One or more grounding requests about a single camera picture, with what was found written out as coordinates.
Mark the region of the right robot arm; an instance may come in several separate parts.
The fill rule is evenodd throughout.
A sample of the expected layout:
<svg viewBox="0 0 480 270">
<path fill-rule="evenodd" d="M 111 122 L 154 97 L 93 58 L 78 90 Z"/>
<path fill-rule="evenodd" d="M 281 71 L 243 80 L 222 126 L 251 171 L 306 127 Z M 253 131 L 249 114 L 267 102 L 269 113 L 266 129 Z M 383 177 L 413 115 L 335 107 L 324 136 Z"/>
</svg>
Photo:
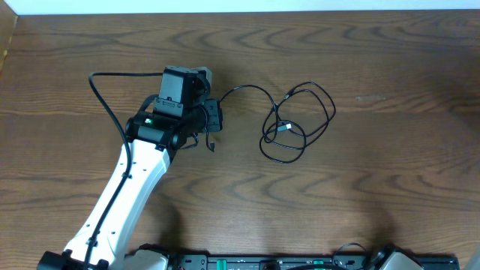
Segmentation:
<svg viewBox="0 0 480 270">
<path fill-rule="evenodd" d="M 414 254 L 395 244 L 387 244 L 365 261 L 367 270 L 460 270 L 457 257 L 445 254 Z"/>
</svg>

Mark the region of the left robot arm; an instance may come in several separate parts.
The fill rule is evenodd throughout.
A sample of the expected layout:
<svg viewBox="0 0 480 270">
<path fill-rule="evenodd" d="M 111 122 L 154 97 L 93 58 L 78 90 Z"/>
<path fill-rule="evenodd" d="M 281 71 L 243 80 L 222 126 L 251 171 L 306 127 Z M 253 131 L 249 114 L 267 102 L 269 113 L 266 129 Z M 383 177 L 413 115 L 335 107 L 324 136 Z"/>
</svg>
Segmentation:
<svg viewBox="0 0 480 270">
<path fill-rule="evenodd" d="M 118 163 L 93 211 L 62 253 L 47 251 L 39 269 L 168 269 L 159 251 L 127 253 L 146 202 L 189 137 L 218 132 L 221 108 L 210 97 L 207 67 L 167 66 L 159 94 L 145 99 L 135 116 L 117 128 L 123 146 Z"/>
</svg>

